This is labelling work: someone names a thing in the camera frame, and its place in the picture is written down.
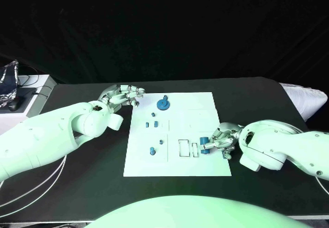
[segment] white paper sheet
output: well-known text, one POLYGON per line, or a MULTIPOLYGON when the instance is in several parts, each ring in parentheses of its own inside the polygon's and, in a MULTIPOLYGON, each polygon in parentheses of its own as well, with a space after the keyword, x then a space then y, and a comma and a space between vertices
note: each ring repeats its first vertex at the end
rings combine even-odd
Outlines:
POLYGON ((221 151, 215 148, 211 154, 201 154, 199 150, 199 138, 211 137, 218 125, 212 93, 144 94, 133 109, 124 176, 231 176, 221 151), (156 103, 165 95, 170 107, 162 111, 156 103), (179 140, 188 140, 189 153, 186 141, 179 146, 179 140), (156 150, 154 155, 150 155, 150 147, 156 150))

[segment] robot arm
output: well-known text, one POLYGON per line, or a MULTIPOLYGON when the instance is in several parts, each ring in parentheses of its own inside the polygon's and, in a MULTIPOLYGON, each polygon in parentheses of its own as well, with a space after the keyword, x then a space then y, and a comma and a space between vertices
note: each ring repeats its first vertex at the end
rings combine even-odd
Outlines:
POLYGON ((0 136, 0 181, 56 161, 98 137, 107 127, 118 130, 123 117, 115 112, 121 105, 137 106, 136 97, 143 94, 141 88, 113 85, 97 101, 59 108, 19 123, 0 136))
POLYGON ((284 161, 290 160, 307 174, 329 180, 329 133, 303 133, 290 124, 274 120, 254 122, 245 127, 221 123, 201 149, 216 147, 229 159, 237 142, 244 153, 240 163, 253 171, 258 171, 261 166, 280 170, 284 161))

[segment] computer mouse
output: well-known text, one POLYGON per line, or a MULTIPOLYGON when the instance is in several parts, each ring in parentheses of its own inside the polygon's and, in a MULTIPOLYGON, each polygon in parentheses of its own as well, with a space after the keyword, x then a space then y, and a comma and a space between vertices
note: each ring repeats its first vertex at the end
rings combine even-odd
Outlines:
POLYGON ((23 98, 17 96, 17 97, 13 99, 13 101, 9 103, 9 110, 10 110, 12 112, 14 112, 14 111, 19 109, 22 103, 23 103, 23 98))

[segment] white cushion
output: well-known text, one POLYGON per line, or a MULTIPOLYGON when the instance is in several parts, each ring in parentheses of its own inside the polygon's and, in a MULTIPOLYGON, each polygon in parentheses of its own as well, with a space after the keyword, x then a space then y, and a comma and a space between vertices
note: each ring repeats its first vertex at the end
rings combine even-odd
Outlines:
POLYGON ((328 95, 317 89, 280 83, 306 121, 328 101, 328 95))

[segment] small blue piece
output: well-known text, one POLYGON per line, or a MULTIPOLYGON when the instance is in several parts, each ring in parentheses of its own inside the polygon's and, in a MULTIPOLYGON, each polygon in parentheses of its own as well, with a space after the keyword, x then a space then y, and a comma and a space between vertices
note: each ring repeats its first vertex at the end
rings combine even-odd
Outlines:
POLYGON ((165 110, 169 109, 170 103, 169 103, 169 101, 167 101, 167 96, 166 96, 166 95, 163 96, 163 99, 159 100, 159 102, 156 103, 156 106, 157 106, 157 108, 159 108, 162 111, 165 111, 165 110))
POLYGON ((150 147, 150 155, 154 155, 154 154, 156 154, 154 147, 150 147))
MULTIPOLYGON (((201 137, 201 145, 206 144, 208 142, 209 142, 209 138, 208 137, 201 137)), ((201 153, 202 154, 209 154, 211 150, 209 149, 201 150, 201 153)))

